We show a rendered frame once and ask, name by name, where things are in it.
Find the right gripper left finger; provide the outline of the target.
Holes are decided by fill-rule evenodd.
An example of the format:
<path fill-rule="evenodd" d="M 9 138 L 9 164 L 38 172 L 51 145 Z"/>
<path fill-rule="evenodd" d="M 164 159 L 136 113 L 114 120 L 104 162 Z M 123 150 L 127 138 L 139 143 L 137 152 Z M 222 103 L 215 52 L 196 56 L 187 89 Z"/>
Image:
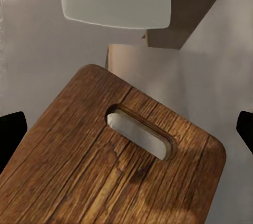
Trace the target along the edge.
<path fill-rule="evenodd" d="M 23 111 L 0 117 L 0 174 L 27 132 Z"/>

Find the cutting board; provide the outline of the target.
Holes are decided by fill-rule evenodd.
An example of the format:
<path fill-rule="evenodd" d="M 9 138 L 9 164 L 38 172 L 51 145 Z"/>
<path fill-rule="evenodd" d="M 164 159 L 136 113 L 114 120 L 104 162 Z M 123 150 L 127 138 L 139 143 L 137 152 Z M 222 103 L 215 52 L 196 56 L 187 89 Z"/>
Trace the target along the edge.
<path fill-rule="evenodd" d="M 172 145 L 165 161 L 110 128 L 120 109 Z M 221 140 L 107 69 L 83 66 L 0 174 L 0 224 L 205 224 Z"/>

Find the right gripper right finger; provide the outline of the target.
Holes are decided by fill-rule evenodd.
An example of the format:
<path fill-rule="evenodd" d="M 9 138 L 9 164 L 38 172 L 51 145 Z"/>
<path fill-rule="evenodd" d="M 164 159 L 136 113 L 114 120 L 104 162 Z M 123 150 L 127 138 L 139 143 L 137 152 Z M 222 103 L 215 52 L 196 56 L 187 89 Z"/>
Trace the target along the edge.
<path fill-rule="evenodd" d="M 236 130 L 253 154 L 253 113 L 241 111 Z"/>

